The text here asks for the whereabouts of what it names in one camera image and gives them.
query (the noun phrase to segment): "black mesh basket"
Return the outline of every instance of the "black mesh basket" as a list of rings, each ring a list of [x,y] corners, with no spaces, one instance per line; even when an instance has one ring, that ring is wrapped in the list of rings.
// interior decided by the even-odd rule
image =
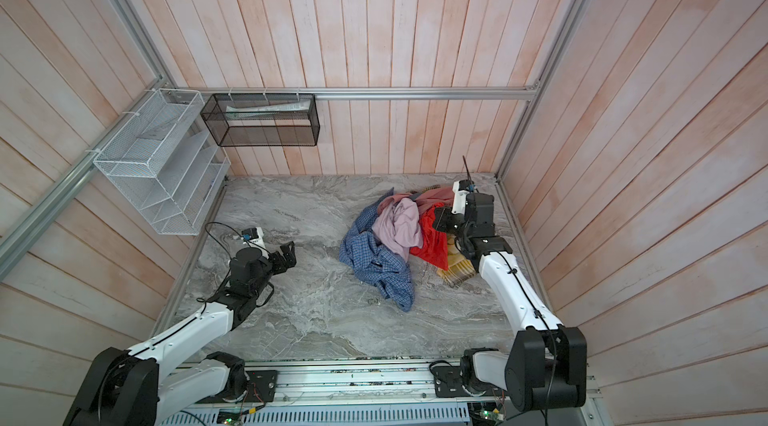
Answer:
[[[200,114],[219,146],[316,146],[315,96],[216,93]]]

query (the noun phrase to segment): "light pink fabric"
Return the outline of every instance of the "light pink fabric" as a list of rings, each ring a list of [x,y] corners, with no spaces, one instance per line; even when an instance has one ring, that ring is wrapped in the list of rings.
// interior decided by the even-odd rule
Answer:
[[[382,211],[384,211],[384,208],[388,207],[390,204],[398,204],[400,200],[408,198],[413,194],[414,193],[398,193],[388,198],[384,198],[384,201],[379,203],[377,211],[381,214]],[[419,194],[416,197],[418,215],[423,215],[425,211],[437,202],[444,203],[447,207],[453,206],[453,189],[451,187],[433,188],[432,190],[427,190],[424,193]]]
[[[384,246],[406,261],[411,247],[421,248],[423,245],[422,229],[418,225],[418,206],[408,198],[384,208],[371,229]]]

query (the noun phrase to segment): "blue checkered fabric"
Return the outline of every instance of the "blue checkered fabric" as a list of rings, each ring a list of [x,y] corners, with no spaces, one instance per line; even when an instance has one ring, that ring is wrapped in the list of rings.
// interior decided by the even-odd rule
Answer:
[[[413,306],[411,269],[405,259],[382,245],[371,231],[379,217],[379,203],[394,193],[394,189],[389,190],[360,213],[341,241],[339,260],[350,265],[356,278],[379,288],[384,299],[394,299],[401,310],[408,312]]]

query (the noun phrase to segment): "gray marble surface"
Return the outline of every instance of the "gray marble surface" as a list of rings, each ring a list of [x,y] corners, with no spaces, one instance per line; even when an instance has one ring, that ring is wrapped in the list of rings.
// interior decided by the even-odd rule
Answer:
[[[455,174],[382,176],[250,177],[227,186],[216,221],[238,231],[262,227],[266,247],[293,240],[297,265],[272,278],[274,297],[254,310],[233,332],[208,344],[195,358],[225,351],[246,361],[362,356],[456,356],[465,348],[508,350],[513,335],[493,291],[475,276],[458,287],[446,285],[436,268],[419,258],[409,260],[416,290],[410,312],[400,311],[375,287],[361,283],[338,260],[339,245],[360,211],[390,187],[421,190],[450,184]],[[480,191],[496,196],[495,179],[476,174]],[[509,221],[495,202],[497,234],[512,248]],[[211,225],[234,254],[243,247],[231,230]],[[177,311],[177,320],[191,314],[226,274],[228,256],[206,240]],[[523,270],[522,258],[518,263]]]

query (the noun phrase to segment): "wooden wall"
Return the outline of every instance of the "wooden wall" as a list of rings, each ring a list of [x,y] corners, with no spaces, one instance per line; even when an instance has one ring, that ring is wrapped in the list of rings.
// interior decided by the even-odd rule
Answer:
[[[191,88],[525,86],[571,0],[131,0]],[[233,172],[496,171],[515,101],[319,102],[317,147],[238,147]]]
[[[154,79],[109,0],[0,0],[0,236]],[[60,424],[96,354],[149,336],[189,243],[87,185],[0,284],[3,422]]]
[[[504,179],[616,424],[768,423],[767,42],[766,0],[592,0]]]

